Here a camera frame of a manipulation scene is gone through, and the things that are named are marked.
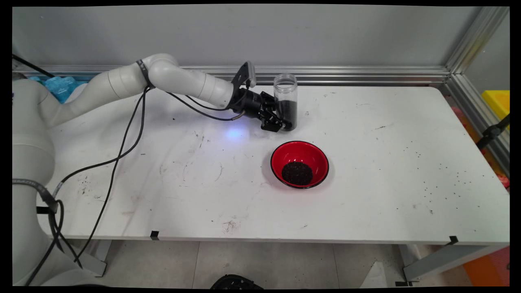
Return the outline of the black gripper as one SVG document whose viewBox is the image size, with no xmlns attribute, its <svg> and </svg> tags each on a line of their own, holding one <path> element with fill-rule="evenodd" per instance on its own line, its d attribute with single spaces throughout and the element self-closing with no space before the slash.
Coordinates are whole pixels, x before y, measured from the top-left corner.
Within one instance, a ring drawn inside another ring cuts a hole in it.
<svg viewBox="0 0 521 293">
<path fill-rule="evenodd" d="M 243 113 L 246 117 L 261 119 L 261 129 L 264 131 L 292 131 L 292 122 L 272 113 L 276 108 L 277 99 L 274 96 L 266 92 L 258 94 L 246 88 L 238 88 L 228 104 L 228 109 L 236 114 Z"/>
</svg>

